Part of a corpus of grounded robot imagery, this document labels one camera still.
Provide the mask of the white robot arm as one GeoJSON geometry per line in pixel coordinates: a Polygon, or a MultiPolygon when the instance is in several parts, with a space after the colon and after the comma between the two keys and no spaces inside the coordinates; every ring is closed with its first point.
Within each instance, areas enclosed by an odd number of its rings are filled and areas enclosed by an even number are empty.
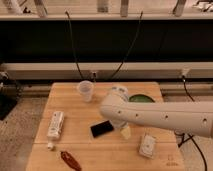
{"type": "Polygon", "coordinates": [[[113,86],[100,113],[117,128],[134,123],[213,138],[213,102],[129,102],[127,88],[113,86]]]}

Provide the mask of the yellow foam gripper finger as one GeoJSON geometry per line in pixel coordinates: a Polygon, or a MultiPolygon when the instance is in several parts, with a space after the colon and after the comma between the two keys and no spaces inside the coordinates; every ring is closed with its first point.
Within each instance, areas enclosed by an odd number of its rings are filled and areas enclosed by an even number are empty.
{"type": "Polygon", "coordinates": [[[120,130],[120,133],[122,134],[125,140],[128,140],[131,137],[131,129],[129,126],[122,128],[120,130]]]}

